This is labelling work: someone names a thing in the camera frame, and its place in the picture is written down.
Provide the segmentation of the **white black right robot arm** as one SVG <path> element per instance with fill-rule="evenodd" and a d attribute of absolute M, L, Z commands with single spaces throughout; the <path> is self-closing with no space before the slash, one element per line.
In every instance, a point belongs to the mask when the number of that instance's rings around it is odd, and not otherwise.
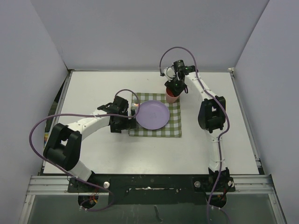
<path fill-rule="evenodd" d="M 211 141 L 211 148 L 208 150 L 209 171 L 213 173 L 224 171 L 227 166 L 221 147 L 223 128 L 227 119 L 225 98 L 213 93 L 196 74 L 195 66 L 186 66 L 183 60 L 175 61 L 171 67 L 163 70 L 163 74 L 167 78 L 165 86 L 171 96 L 178 97 L 182 92 L 195 91 L 200 101 L 198 123 Z"/>

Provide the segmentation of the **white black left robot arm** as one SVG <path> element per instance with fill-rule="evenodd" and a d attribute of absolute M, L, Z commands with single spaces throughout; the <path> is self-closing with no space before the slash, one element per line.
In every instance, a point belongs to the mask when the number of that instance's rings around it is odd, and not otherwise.
<path fill-rule="evenodd" d="M 50 134 L 43 152 L 43 156 L 79 178 L 78 186 L 85 192 L 93 190 L 95 180 L 93 172 L 80 161 L 81 143 L 89 135 L 106 126 L 110 132 L 121 133 L 123 130 L 134 129 L 137 126 L 135 110 L 128 115 L 129 103 L 119 96 L 114 97 L 112 103 L 101 105 L 86 118 L 63 125 L 56 124 Z"/>

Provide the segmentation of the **orange plastic cup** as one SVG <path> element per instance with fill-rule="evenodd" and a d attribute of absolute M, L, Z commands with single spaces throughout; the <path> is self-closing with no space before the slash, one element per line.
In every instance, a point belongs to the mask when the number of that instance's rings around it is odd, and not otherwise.
<path fill-rule="evenodd" d="M 173 93 L 170 91 L 170 89 L 166 88 L 165 98 L 166 98 L 167 103 L 172 104 L 172 103 L 175 103 L 179 99 L 179 96 L 175 97 L 173 95 Z"/>

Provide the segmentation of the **purple plastic plate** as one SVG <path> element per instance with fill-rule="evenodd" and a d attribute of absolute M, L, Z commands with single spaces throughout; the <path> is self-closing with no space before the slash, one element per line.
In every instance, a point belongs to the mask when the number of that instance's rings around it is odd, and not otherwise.
<path fill-rule="evenodd" d="M 170 119 L 168 107 L 160 101 L 148 100 L 141 103 L 136 115 L 137 123 L 149 130 L 157 130 L 164 127 Z"/>

